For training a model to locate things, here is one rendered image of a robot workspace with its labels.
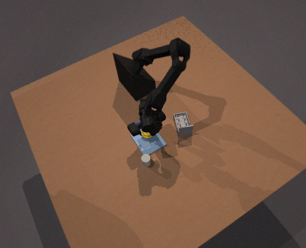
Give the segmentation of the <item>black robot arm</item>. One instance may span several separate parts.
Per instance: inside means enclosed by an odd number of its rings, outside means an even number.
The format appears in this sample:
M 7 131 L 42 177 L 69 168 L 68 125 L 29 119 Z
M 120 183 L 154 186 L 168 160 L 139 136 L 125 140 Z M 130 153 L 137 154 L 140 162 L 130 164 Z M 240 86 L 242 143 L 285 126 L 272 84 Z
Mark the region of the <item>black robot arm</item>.
M 140 75 L 143 66 L 152 64 L 155 58 L 161 58 L 171 55 L 172 66 L 162 79 L 159 86 L 152 90 L 151 93 L 143 99 L 140 99 L 139 114 L 141 120 L 141 130 L 150 133 L 152 136 L 157 134 L 162 128 L 161 121 L 154 121 L 154 117 L 158 117 L 166 102 L 167 94 L 172 88 L 179 75 L 186 69 L 187 61 L 190 59 L 191 46 L 180 38 L 170 41 L 169 45 L 154 48 L 152 50 L 141 48 L 135 51 L 129 66 L 126 67 L 131 73 Z M 181 61 L 179 56 L 184 57 Z M 152 108 L 156 109 L 154 111 Z

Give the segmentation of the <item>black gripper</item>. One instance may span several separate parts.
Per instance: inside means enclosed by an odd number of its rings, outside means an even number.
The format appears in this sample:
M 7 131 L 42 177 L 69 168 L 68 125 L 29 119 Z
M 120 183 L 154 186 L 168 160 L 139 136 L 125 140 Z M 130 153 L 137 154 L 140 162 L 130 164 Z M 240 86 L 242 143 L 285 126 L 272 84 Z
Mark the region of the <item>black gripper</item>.
M 158 117 L 154 117 L 154 121 L 163 121 L 166 119 L 165 114 L 163 113 L 163 111 L 161 110 L 161 113 L 159 114 Z M 132 134 L 132 136 L 137 136 L 140 135 L 141 136 L 141 124 L 136 125 L 134 122 L 129 124 L 127 126 L 127 129 L 129 130 L 129 132 Z

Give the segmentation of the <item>light blue square mat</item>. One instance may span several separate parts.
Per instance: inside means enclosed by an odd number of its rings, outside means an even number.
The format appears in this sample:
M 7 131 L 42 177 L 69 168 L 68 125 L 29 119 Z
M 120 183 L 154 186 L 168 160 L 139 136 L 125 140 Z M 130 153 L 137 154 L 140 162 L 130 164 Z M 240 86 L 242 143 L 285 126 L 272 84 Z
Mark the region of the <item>light blue square mat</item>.
M 132 136 L 131 134 L 131 137 L 133 138 L 134 142 L 137 144 L 143 155 L 150 155 L 166 145 L 165 141 L 163 140 L 161 135 L 159 135 L 159 133 L 148 139 L 144 138 L 142 135 Z

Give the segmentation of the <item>yellow round plate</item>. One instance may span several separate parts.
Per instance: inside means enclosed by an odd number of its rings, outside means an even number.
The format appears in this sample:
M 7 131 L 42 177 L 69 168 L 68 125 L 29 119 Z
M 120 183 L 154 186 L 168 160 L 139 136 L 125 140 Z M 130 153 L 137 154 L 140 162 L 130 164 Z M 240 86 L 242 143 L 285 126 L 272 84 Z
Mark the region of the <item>yellow round plate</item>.
M 146 138 L 146 139 L 152 137 L 152 135 L 151 135 L 150 133 L 146 133 L 146 132 L 143 132 L 143 131 L 141 131 L 141 135 L 142 135 L 144 138 Z

